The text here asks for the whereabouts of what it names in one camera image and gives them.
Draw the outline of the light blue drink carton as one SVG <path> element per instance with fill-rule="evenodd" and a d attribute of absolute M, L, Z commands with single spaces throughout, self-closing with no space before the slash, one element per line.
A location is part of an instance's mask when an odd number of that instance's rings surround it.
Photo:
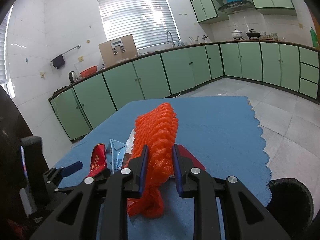
<path fill-rule="evenodd" d="M 112 174 L 121 170 L 127 145 L 117 140 L 110 139 L 106 148 L 107 168 Z"/>

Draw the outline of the chrome sink faucet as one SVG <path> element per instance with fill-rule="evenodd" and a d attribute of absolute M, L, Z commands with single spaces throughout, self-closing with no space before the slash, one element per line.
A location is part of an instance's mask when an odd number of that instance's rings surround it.
<path fill-rule="evenodd" d="M 173 39 L 173 36 L 171 34 L 170 31 L 166 31 L 166 35 L 167 35 L 167 44 L 171 43 L 173 48 L 176 48 L 176 44 L 175 41 Z"/>

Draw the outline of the white cooking pot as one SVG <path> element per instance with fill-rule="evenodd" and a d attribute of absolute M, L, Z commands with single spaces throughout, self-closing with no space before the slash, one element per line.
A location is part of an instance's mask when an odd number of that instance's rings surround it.
<path fill-rule="evenodd" d="M 237 30 L 237 29 L 234 29 L 234 30 L 232 31 L 232 38 L 233 38 L 234 41 L 236 41 L 236 40 L 243 40 L 244 38 L 243 38 L 242 31 Z"/>

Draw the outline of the metal towel rail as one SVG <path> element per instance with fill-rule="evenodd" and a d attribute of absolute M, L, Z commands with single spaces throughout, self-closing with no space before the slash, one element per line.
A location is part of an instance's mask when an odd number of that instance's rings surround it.
<path fill-rule="evenodd" d="M 71 48 L 71 49 L 69 49 L 69 50 L 65 51 L 65 52 L 64 52 L 64 53 L 62 53 L 61 55 L 67 54 L 68 52 L 70 52 L 70 51 L 72 51 L 72 50 L 74 50 L 74 49 L 80 49 L 80 48 L 81 48 L 81 45 L 80 45 L 80 44 L 78 44 L 77 46 L 74 46 L 73 48 Z M 60 55 L 57 55 L 56 57 L 54 57 L 50 62 L 51 62 L 51 63 L 53 63 L 53 60 L 54 60 L 55 58 L 57 58 L 58 56 L 60 56 Z"/>

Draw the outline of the green lower kitchen cabinets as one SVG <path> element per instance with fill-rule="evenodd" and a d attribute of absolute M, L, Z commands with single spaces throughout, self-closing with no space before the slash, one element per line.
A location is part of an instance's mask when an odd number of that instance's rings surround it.
<path fill-rule="evenodd" d="M 167 98 L 222 77 L 319 101 L 319 50 L 258 40 L 167 49 L 104 68 L 56 92 L 49 103 L 76 141 L 131 101 Z"/>

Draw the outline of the orange plastic basin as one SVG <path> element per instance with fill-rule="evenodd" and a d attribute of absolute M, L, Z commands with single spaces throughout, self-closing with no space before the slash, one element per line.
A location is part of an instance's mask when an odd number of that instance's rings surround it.
<path fill-rule="evenodd" d="M 82 78 L 87 78 L 87 77 L 95 74 L 95 73 L 97 72 L 97 67 L 98 67 L 98 66 L 96 65 L 96 66 L 92 66 L 92 67 L 89 67 L 89 68 L 83 70 L 83 71 L 80 73 L 81 77 L 82 77 Z"/>

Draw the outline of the black trash bin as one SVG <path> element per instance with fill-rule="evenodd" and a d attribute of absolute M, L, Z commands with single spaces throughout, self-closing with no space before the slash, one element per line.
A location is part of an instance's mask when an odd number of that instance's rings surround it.
<path fill-rule="evenodd" d="M 291 239 L 300 239 L 314 215 L 310 191 L 295 178 L 271 180 L 268 188 L 272 198 L 266 208 Z"/>

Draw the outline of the red snack wrapper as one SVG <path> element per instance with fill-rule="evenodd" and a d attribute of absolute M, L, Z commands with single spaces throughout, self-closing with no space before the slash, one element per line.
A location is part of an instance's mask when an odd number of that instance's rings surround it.
<path fill-rule="evenodd" d="M 96 177 L 107 169 L 106 146 L 97 144 L 93 148 L 88 177 Z"/>

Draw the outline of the dark hanging towel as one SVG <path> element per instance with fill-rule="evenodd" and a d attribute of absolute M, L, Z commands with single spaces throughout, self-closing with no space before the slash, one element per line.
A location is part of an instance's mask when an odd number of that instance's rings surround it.
<path fill-rule="evenodd" d="M 52 59 L 52 65 L 56 69 L 60 69 L 61 67 L 63 67 L 65 65 L 65 60 L 63 58 L 63 55 L 60 54 L 54 59 Z"/>

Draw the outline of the large orange foam net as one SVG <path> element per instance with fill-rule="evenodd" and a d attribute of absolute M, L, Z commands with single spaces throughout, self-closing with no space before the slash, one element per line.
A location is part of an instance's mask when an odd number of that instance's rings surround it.
<path fill-rule="evenodd" d="M 130 217 L 143 215 L 146 218 L 157 218 L 163 215 L 164 203 L 159 187 L 174 174 L 171 149 L 177 130 L 178 118 L 168 102 L 135 120 L 133 150 L 129 160 L 139 157 L 146 145 L 148 168 L 142 196 L 127 200 L 127 213 Z"/>

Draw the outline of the green thermos bottle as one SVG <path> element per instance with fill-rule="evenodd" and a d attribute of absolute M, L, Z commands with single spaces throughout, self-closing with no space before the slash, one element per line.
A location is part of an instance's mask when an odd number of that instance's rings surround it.
<path fill-rule="evenodd" d="M 315 30 L 313 29 L 313 27 L 310 28 L 310 35 L 311 35 L 311 39 L 312 39 L 312 46 L 316 49 L 319 48 L 318 45 L 318 38 L 317 38 L 317 34 L 315 32 Z"/>

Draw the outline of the brown cardboard box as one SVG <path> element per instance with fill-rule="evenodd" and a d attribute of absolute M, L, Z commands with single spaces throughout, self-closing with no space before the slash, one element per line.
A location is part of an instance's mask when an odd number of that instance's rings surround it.
<path fill-rule="evenodd" d="M 101 43 L 98 47 L 106 68 L 123 61 L 131 60 L 138 55 L 131 34 Z"/>

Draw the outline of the dark red sponge pad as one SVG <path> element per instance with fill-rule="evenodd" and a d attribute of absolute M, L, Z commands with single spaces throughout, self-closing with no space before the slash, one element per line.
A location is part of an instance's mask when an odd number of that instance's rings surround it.
<path fill-rule="evenodd" d="M 183 145 L 178 145 L 178 150 L 181 156 L 191 160 L 193 167 L 197 167 L 204 171 L 206 170 L 206 168 Z"/>

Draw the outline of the white window blind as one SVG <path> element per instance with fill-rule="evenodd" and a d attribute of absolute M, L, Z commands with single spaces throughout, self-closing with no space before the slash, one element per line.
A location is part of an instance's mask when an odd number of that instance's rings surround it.
<path fill-rule="evenodd" d="M 136 48 L 167 42 L 170 31 L 180 40 L 168 0 L 97 0 L 107 40 L 132 35 Z"/>

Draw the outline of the black range hood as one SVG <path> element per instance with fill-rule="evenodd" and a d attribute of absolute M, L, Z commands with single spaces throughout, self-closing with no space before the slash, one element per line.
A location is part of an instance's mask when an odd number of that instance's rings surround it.
<path fill-rule="evenodd" d="M 229 2 L 227 4 L 224 4 L 223 6 L 219 7 L 218 11 L 224 12 L 226 14 L 233 14 L 233 13 L 248 10 L 248 9 L 255 9 L 255 6 L 252 2 L 235 1 L 235 2 Z"/>

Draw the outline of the steel electric kettle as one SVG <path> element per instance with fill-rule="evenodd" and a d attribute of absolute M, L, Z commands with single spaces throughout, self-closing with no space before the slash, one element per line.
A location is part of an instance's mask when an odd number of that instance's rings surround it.
<path fill-rule="evenodd" d="M 68 78 L 71 84 L 76 83 L 78 81 L 78 76 L 74 71 L 68 73 Z"/>

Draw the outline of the black wok pan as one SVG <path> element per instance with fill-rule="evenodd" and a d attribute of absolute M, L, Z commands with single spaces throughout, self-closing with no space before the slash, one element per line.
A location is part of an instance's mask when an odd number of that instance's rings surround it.
<path fill-rule="evenodd" d="M 259 40 L 261 33 L 258 31 L 255 31 L 254 29 L 250 29 L 249 31 L 246 32 L 246 35 L 250 40 Z"/>

